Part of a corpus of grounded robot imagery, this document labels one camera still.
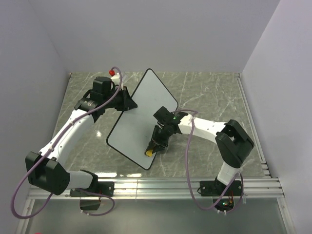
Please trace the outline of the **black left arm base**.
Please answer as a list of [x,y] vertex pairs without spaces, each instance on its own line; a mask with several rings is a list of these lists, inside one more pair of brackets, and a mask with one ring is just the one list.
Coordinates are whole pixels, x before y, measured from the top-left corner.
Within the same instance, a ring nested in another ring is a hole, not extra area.
[[69,196],[80,199],[79,206],[83,212],[97,211],[102,198],[108,198],[113,202],[113,207],[115,206],[115,202],[112,199],[114,188],[115,183],[113,181],[100,181],[92,185],[91,188],[71,189]]

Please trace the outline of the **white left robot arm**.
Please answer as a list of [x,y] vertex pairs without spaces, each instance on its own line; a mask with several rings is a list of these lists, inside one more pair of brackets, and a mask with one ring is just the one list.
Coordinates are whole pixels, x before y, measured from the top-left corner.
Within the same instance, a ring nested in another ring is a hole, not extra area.
[[87,196],[95,195],[99,186],[96,174],[86,170],[68,171],[64,165],[84,132],[110,108],[121,112],[137,108],[120,73],[110,78],[95,78],[92,88],[77,101],[54,138],[39,152],[26,156],[28,182],[54,195],[67,189],[81,189]]

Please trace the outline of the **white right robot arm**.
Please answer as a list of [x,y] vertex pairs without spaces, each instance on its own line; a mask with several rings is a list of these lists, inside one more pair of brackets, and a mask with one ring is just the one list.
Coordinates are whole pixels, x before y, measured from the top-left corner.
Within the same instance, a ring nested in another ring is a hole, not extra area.
[[165,150],[169,138],[174,134],[200,137],[217,145],[223,164],[216,177],[216,191],[226,195],[232,190],[231,180],[254,148],[254,142],[243,127],[234,119],[228,122],[216,122],[195,117],[193,110],[168,111],[161,107],[154,114],[157,125],[154,127],[151,140],[145,155]]

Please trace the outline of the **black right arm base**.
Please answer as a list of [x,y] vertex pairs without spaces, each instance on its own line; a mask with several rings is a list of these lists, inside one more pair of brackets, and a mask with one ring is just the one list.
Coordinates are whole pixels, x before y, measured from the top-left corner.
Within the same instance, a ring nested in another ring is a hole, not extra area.
[[[217,179],[215,181],[202,180],[199,184],[200,187],[197,189],[198,194],[202,197],[215,197],[213,203],[217,201],[226,188],[226,186]],[[218,212],[231,212],[242,203],[243,196],[244,183],[239,180],[234,180],[226,190],[223,198],[214,206],[214,208]]]

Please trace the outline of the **white whiteboard black frame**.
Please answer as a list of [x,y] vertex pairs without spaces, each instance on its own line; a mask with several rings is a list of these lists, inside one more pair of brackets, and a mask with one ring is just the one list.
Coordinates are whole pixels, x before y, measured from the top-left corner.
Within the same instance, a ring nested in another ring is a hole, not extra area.
[[150,68],[145,71],[131,98],[137,108],[120,114],[106,142],[108,146],[148,170],[156,156],[145,155],[157,123],[153,114],[162,106],[168,111],[176,110],[178,101]]

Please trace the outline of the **yellow bone-shaped eraser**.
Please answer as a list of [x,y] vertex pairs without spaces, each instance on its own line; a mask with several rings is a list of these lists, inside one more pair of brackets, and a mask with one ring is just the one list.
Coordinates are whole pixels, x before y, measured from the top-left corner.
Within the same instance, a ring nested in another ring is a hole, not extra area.
[[153,149],[147,150],[147,151],[145,152],[145,155],[148,156],[148,157],[152,157],[152,156],[153,156]]

